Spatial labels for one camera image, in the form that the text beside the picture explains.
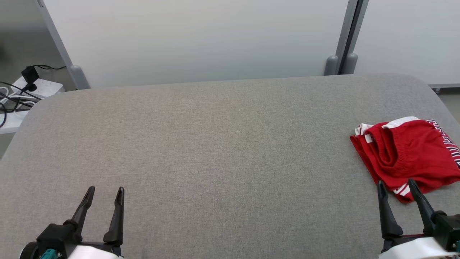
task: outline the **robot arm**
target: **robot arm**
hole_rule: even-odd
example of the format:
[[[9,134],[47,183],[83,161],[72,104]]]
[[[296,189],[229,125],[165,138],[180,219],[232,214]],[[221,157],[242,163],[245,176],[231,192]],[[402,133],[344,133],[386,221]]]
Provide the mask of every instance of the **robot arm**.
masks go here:
[[[66,220],[62,225],[49,224],[37,237],[37,242],[26,245],[20,259],[117,259],[121,257],[125,201],[123,187],[118,189],[114,214],[103,242],[83,242],[81,230],[85,223],[86,212],[91,207],[94,191],[94,186],[88,189],[71,219]]]
[[[434,211],[417,183],[409,179],[408,185],[422,217],[423,234],[403,235],[388,204],[386,188],[380,181],[377,191],[384,243],[379,259],[428,259],[458,255],[460,215],[447,216],[443,211]]]

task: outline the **teal connector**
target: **teal connector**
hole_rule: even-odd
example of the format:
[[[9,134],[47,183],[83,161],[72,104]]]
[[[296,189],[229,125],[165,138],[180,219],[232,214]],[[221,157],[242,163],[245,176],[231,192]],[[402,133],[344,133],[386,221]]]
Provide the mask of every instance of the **teal connector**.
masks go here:
[[[40,259],[58,259],[58,252],[54,249],[48,249]]]

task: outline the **gray plastic foot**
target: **gray plastic foot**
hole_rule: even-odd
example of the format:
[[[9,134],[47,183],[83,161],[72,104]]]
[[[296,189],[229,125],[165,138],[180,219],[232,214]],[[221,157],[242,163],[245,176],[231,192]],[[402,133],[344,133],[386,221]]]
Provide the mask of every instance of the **gray plastic foot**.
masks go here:
[[[339,58],[336,55],[330,56],[326,60],[326,68],[324,69],[324,75],[325,76],[335,75],[335,71],[337,69],[338,63],[339,63]]]
[[[350,53],[346,56],[342,75],[351,75],[355,72],[356,63],[358,62],[358,55]]]
[[[69,71],[72,73],[75,85],[77,86],[78,90],[91,88],[88,84],[88,81],[86,80],[85,74],[83,74],[83,71],[79,65],[71,65]]]

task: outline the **white cable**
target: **white cable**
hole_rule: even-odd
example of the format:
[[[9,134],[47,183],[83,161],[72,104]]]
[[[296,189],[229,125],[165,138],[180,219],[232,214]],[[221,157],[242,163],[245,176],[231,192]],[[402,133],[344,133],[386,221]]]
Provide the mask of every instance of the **white cable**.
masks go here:
[[[38,100],[37,98],[35,97],[32,97],[32,96],[28,96],[28,95],[15,95],[15,93],[12,93],[11,95],[9,95],[8,97],[12,98],[12,97],[18,97],[18,98],[25,98],[25,99],[36,99]],[[2,100],[0,100],[1,103],[6,103],[9,99],[8,98],[3,98]]]
[[[35,105],[35,103],[32,102],[32,101],[25,101],[24,103],[30,103],[30,104],[32,104],[32,105]],[[13,111],[13,113],[14,113],[16,116],[20,117],[20,118],[24,118],[24,117],[25,117],[25,115],[22,116],[22,115],[17,114],[16,111]]]
[[[38,100],[38,99],[35,98],[35,97],[27,96],[27,95],[10,95],[10,96],[8,96],[8,97],[10,97],[10,98],[18,97],[18,98],[26,98],[26,99],[36,99],[36,100]]]
[[[6,87],[3,87],[3,86],[2,86],[2,87],[0,87],[0,89],[6,90],[6,94],[5,94],[5,95],[8,95],[8,94],[10,93],[10,90],[9,90],[8,88],[6,88]]]
[[[8,96],[8,94],[10,93],[10,90],[8,88],[6,88],[6,87],[2,86],[2,87],[0,87],[0,89],[6,90],[6,96]],[[6,100],[8,100],[8,98],[3,98],[2,100],[0,100],[0,102],[4,104],[4,103],[6,103]]]

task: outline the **power strip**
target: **power strip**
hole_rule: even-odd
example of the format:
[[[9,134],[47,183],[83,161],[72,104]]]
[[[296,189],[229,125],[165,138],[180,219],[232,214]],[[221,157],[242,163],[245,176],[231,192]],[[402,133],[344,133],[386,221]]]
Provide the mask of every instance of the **power strip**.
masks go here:
[[[51,82],[39,78],[34,82],[34,84],[37,86],[37,89],[33,92],[26,92],[31,93],[40,98],[45,98],[59,92],[65,92],[64,86],[61,83]],[[27,82],[25,81],[24,77],[20,77],[16,80],[16,82],[14,82],[13,85],[19,88],[24,88],[27,85]],[[12,90],[14,93],[19,93],[21,91],[17,88],[12,88]]]

